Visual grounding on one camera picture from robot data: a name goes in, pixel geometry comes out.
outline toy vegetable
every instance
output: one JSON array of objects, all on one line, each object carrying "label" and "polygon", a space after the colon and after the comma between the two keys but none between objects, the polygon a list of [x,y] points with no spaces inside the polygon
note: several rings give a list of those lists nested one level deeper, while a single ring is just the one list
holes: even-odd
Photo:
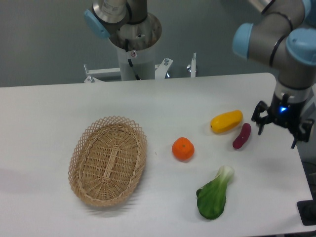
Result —
[{"label": "toy vegetable", "polygon": [[251,126],[248,123],[244,123],[240,134],[238,135],[238,137],[233,141],[233,147],[235,149],[239,149],[241,148],[248,140],[249,136],[251,133]]},{"label": "toy vegetable", "polygon": [[216,219],[223,213],[227,183],[232,179],[234,173],[232,167],[223,165],[211,182],[197,190],[197,208],[206,219]]},{"label": "toy vegetable", "polygon": [[242,121],[242,112],[234,110],[220,114],[214,117],[211,121],[211,129],[215,133],[226,132],[236,127]]}]

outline light blue joint cap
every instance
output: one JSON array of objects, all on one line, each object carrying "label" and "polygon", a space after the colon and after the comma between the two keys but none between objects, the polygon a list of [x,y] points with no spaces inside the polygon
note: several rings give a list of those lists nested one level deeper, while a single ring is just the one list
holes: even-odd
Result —
[{"label": "light blue joint cap", "polygon": [[286,39],[286,48],[297,61],[316,66],[316,30],[298,28],[292,31]]},{"label": "light blue joint cap", "polygon": [[250,35],[253,24],[244,23],[237,29],[233,39],[233,52],[238,56],[248,59]]},{"label": "light blue joint cap", "polygon": [[99,20],[88,9],[84,12],[84,19],[89,28],[94,32],[97,37],[102,39],[108,38],[110,33],[104,28]]},{"label": "light blue joint cap", "polygon": [[304,8],[305,8],[305,18],[308,17],[310,11],[311,11],[311,8],[312,8],[312,2],[311,0],[302,0],[303,2],[303,5],[304,5]]}]

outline wicker basket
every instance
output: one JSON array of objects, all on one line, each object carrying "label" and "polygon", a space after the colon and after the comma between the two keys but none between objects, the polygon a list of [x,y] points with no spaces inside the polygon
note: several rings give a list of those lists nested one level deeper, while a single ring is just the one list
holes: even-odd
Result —
[{"label": "wicker basket", "polygon": [[85,203],[112,206],[136,188],[146,161],[142,128],[125,117],[94,122],[80,138],[69,166],[69,182]]}]

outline toy fruit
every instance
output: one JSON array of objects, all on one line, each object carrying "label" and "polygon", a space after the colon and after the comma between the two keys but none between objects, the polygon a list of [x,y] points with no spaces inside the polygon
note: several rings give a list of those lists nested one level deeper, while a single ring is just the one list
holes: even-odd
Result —
[{"label": "toy fruit", "polygon": [[194,146],[188,138],[180,137],[173,143],[172,153],[179,160],[188,160],[194,153]]},{"label": "toy fruit", "polygon": [[227,184],[234,173],[232,167],[223,165],[211,182],[197,190],[197,208],[206,219],[216,219],[224,212]]},{"label": "toy fruit", "polygon": [[211,121],[211,129],[215,133],[226,132],[236,127],[242,121],[242,112],[234,110],[214,117]]},{"label": "toy fruit", "polygon": [[251,133],[251,126],[248,123],[244,123],[240,134],[238,135],[238,137],[233,141],[233,147],[235,149],[239,149],[241,148],[248,140],[249,136]]}]

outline black cable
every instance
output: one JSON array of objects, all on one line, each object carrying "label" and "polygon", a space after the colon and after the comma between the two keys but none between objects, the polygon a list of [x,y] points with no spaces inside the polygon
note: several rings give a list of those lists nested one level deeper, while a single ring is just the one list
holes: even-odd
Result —
[{"label": "black cable", "polygon": [[[128,52],[128,43],[129,43],[128,39],[125,39],[125,51],[126,51],[126,52]],[[135,75],[136,80],[140,80],[140,77],[138,76],[138,74],[137,74],[136,71],[135,71],[135,68],[134,68],[134,65],[133,65],[133,63],[132,63],[132,60],[131,60],[131,59],[128,59],[127,61],[128,61],[128,64],[130,65],[130,67],[132,68],[132,70],[133,70],[133,72],[134,72],[134,75]]]},{"label": "black cable", "polygon": [[273,60],[274,60],[275,54],[276,54],[276,52],[277,52],[277,48],[280,46],[282,40],[284,40],[285,37],[286,37],[286,36],[282,36],[282,37],[279,38],[278,41],[275,43],[275,46],[273,47],[273,50],[272,50],[272,53],[271,53],[271,56],[270,56],[270,61],[269,61],[270,67],[272,67]]}]

